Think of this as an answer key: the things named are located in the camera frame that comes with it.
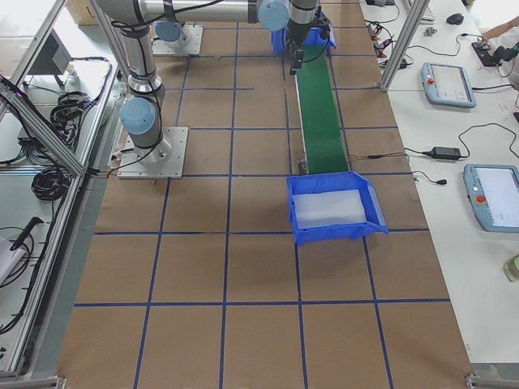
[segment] white mounting plate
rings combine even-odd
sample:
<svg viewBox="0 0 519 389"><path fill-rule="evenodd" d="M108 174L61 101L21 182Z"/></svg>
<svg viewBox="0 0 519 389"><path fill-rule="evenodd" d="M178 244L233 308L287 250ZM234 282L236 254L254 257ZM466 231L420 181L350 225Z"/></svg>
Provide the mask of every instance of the white mounting plate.
<svg viewBox="0 0 519 389"><path fill-rule="evenodd" d="M155 164L143 165L137 161L135 153L124 154L121 165L131 164L120 168L118 177L121 179L150 179L150 178L182 178L182 170L184 168L184 157L186 155L187 145L187 127L164 127L164 137L173 146L171 155L167 160L157 162ZM128 136L125 148L132 148L133 142Z"/></svg>
<svg viewBox="0 0 519 389"><path fill-rule="evenodd" d="M189 29L191 39L186 45L168 46L164 41L153 41L153 55L156 57L198 57L202 46L203 26L184 26Z"/></svg>

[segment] computer mouse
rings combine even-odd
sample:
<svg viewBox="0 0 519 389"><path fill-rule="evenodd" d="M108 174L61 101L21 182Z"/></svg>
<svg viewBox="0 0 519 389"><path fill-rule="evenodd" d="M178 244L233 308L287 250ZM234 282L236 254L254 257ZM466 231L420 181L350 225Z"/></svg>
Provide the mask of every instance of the computer mouse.
<svg viewBox="0 0 519 389"><path fill-rule="evenodd" d="M463 23L463 15L462 14L452 14L447 18L447 23L449 24L462 24Z"/></svg>

